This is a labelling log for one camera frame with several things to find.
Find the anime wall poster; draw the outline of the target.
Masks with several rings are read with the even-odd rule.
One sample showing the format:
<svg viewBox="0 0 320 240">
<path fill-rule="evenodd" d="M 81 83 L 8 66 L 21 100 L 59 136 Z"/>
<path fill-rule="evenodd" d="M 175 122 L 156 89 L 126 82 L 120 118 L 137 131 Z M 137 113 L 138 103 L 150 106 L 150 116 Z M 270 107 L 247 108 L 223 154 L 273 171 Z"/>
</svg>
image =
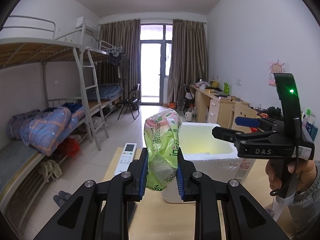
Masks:
<svg viewBox="0 0 320 240">
<path fill-rule="evenodd" d="M 271 86 L 276 85 L 276 80 L 274 75 L 277 73 L 284 74 L 286 72 L 286 64 L 285 62 L 272 62 L 269 67 L 269 76 L 268 76 L 268 84 Z"/>
</svg>

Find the black folding chair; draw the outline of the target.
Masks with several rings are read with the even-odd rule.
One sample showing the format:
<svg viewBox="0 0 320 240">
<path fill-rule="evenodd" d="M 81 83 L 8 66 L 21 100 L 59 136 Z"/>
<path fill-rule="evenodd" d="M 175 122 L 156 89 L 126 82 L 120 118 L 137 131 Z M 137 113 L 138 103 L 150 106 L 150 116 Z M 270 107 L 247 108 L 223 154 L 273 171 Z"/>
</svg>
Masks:
<svg viewBox="0 0 320 240">
<path fill-rule="evenodd" d="M 139 117 L 140 111 L 139 111 L 138 98 L 137 98 L 137 94 L 139 92 L 139 89 L 140 89 L 140 84 L 138 83 L 130 90 L 127 98 L 122 99 L 118 102 L 118 106 L 121 107 L 121 111 L 119 113 L 118 119 L 120 118 L 124 108 L 126 108 L 125 113 L 127 112 L 128 109 L 130 110 L 131 115 L 134 120 L 136 120 Z M 138 111 L 138 115 L 136 117 L 133 114 L 134 106 L 136 107 L 136 110 Z"/>
</svg>

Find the toiletry bottles cluster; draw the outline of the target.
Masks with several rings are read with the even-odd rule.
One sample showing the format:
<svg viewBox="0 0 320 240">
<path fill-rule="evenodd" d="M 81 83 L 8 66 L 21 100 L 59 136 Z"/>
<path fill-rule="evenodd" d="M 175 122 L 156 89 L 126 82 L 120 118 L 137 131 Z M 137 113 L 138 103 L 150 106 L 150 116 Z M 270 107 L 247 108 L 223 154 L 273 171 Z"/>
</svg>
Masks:
<svg viewBox="0 0 320 240">
<path fill-rule="evenodd" d="M 302 126 L 306 128 L 311 139 L 315 141 L 318 128 L 315 126 L 316 117 L 311 114 L 311 110 L 307 109 L 306 112 L 302 113 Z"/>
</svg>

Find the blue plaid quilt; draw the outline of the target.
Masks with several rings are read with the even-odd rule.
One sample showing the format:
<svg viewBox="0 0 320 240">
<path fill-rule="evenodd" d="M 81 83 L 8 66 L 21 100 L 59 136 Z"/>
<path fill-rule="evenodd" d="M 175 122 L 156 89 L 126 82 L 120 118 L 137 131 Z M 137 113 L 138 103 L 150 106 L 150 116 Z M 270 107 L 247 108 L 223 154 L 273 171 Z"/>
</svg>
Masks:
<svg viewBox="0 0 320 240">
<path fill-rule="evenodd" d="M 50 156 L 84 117 L 82 104 L 67 102 L 59 107 L 42 111 L 35 109 L 12 116 L 6 133 L 12 139 L 21 140 L 25 146 Z"/>
</svg>

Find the white air conditioner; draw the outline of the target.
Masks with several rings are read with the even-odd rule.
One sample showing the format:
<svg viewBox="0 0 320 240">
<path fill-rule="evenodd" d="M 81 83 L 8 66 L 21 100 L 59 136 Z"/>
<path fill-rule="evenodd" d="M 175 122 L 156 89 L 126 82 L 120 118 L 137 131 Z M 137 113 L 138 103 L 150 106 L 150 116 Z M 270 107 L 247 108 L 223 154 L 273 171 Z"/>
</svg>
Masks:
<svg viewBox="0 0 320 240">
<path fill-rule="evenodd" d="M 93 23 L 91 20 L 85 17 L 79 17 L 76 19 L 75 29 L 80 29 L 82 26 L 85 26 L 85 29 L 93 33 L 98 31 L 98 25 Z"/>
</svg>

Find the black smartphone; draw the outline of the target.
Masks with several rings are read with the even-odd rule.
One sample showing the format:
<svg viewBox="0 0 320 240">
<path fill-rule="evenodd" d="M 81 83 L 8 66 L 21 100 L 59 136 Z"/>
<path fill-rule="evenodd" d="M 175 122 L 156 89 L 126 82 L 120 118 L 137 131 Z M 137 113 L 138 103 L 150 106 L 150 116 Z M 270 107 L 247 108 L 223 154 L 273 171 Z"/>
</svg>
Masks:
<svg viewBox="0 0 320 240">
<path fill-rule="evenodd" d="M 131 225 L 136 208 L 137 208 L 136 202 L 128 202 L 128 204 L 127 204 L 127 224 L 128 224 L 128 227 L 130 227 L 130 225 Z"/>
</svg>

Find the wooden desk with drawers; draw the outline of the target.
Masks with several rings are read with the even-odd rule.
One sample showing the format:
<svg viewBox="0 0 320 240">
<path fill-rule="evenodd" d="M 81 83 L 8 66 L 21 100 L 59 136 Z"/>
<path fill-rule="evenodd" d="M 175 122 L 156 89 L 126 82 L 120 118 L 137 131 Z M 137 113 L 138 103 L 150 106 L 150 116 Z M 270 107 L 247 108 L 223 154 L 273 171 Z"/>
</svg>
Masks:
<svg viewBox="0 0 320 240">
<path fill-rule="evenodd" d="M 222 98 L 216 93 L 200 90 L 195 85 L 189 88 L 195 94 L 196 122 L 232 127 L 237 102 L 234 98 Z"/>
</svg>

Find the white lotion pump bottle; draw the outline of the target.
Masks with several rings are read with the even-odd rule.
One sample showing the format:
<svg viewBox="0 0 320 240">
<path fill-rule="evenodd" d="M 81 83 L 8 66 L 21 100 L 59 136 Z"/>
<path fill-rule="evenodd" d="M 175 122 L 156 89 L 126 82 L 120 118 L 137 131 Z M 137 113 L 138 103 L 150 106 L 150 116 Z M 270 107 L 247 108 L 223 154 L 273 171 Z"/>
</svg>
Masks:
<svg viewBox="0 0 320 240">
<path fill-rule="evenodd" d="M 251 134 L 252 132 L 256 132 L 256 128 L 249 128 L 244 126 L 238 126 L 236 124 L 232 125 L 232 129 L 235 129 L 240 132 L 244 132 L 247 134 Z M 238 158 L 239 159 L 239 165 L 236 169 L 236 173 L 234 175 L 234 179 L 237 180 L 240 183 L 243 183 L 244 180 L 247 178 L 249 172 L 251 171 L 255 160 L 254 159 L 248 159 L 248 158 Z"/>
</svg>

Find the green tissue packet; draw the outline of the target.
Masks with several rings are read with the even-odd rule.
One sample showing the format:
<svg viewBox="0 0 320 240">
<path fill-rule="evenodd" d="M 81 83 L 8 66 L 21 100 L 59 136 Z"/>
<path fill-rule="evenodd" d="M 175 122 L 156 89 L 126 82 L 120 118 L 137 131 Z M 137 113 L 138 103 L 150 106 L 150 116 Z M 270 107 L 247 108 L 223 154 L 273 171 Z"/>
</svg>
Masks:
<svg viewBox="0 0 320 240">
<path fill-rule="evenodd" d="M 171 108 L 147 118 L 144 140 L 148 150 L 146 187 L 163 191 L 176 177 L 179 131 L 182 118 Z"/>
</svg>

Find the right brown curtain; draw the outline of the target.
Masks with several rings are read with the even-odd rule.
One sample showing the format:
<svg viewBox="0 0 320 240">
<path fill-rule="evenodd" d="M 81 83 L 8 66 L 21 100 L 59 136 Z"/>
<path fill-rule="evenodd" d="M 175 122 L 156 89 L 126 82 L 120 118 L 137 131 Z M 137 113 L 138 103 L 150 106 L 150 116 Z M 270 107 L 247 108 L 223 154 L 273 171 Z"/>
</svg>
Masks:
<svg viewBox="0 0 320 240">
<path fill-rule="evenodd" d="M 184 85 L 208 80 L 206 31 L 202 22 L 173 20 L 168 102 L 176 103 Z"/>
</svg>

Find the wooden smiley chair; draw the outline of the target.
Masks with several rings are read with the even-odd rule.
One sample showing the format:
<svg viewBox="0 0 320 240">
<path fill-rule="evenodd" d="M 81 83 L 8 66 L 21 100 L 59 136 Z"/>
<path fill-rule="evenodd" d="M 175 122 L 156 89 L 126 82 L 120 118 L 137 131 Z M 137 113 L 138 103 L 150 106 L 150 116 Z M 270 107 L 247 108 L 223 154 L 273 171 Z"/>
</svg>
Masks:
<svg viewBox="0 0 320 240">
<path fill-rule="evenodd" d="M 245 133 L 251 133 L 251 129 L 249 127 L 238 126 L 235 123 L 235 119 L 237 117 L 256 118 L 257 117 L 256 111 L 244 105 L 241 102 L 235 102 L 235 105 L 232 107 L 231 119 L 229 121 L 229 128 L 237 131 L 242 131 Z"/>
</svg>

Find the white thermos jug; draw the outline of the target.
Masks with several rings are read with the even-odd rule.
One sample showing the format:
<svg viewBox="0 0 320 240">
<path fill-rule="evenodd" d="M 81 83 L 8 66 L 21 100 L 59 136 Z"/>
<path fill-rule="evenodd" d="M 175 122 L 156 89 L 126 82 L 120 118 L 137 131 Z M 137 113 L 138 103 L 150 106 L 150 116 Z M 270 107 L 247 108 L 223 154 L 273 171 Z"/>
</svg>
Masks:
<svg viewBox="0 0 320 240">
<path fill-rule="evenodd" d="M 189 108 L 186 113 L 185 113 L 185 120 L 187 122 L 192 122 L 193 120 L 193 109 L 192 108 Z"/>
</svg>

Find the white remote control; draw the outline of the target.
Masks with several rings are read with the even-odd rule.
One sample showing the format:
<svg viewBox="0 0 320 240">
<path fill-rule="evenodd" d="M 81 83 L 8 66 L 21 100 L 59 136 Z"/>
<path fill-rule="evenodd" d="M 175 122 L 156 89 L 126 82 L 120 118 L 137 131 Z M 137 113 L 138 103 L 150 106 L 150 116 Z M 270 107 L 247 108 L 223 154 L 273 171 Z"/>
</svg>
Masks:
<svg viewBox="0 0 320 240">
<path fill-rule="evenodd" d="M 117 167 L 115 169 L 114 175 L 118 175 L 122 172 L 126 172 L 129 168 L 129 165 L 134 159 L 136 152 L 137 144 L 132 142 L 127 142 L 124 146 L 124 149 L 119 157 Z"/>
</svg>

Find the metal bunk bed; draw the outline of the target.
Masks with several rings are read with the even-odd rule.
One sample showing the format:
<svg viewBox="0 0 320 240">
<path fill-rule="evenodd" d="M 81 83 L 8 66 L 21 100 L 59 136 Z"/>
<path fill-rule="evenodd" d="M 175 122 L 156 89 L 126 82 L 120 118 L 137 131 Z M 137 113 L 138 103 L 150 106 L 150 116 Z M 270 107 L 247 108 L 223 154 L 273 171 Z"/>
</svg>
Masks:
<svg viewBox="0 0 320 240">
<path fill-rule="evenodd" d="M 96 125 L 94 116 L 102 114 L 121 94 L 101 94 L 97 66 L 110 52 L 120 50 L 113 45 L 103 46 L 96 34 L 83 25 L 60 35 L 54 21 L 22 15 L 9 16 L 1 28 L 1 211 L 8 208 L 27 178 L 31 179 L 31 197 L 37 196 L 53 173 L 42 176 L 36 169 L 55 158 L 63 143 L 50 156 L 25 146 L 6 133 L 12 116 L 67 102 L 80 103 L 85 117 L 69 136 L 85 126 L 85 139 L 101 149 L 98 133 L 107 130 L 107 124 L 101 117 Z"/>
</svg>

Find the white styrofoam box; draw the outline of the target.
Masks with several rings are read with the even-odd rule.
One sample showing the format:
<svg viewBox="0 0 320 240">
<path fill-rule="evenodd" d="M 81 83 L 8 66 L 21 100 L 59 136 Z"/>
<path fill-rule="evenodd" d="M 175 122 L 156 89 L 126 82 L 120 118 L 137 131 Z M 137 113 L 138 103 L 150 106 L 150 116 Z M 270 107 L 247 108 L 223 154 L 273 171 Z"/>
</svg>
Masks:
<svg viewBox="0 0 320 240">
<path fill-rule="evenodd" d="M 234 179 L 242 162 L 233 144 L 215 139 L 218 124 L 183 122 L 179 131 L 180 148 L 185 160 L 213 180 L 226 183 Z"/>
</svg>

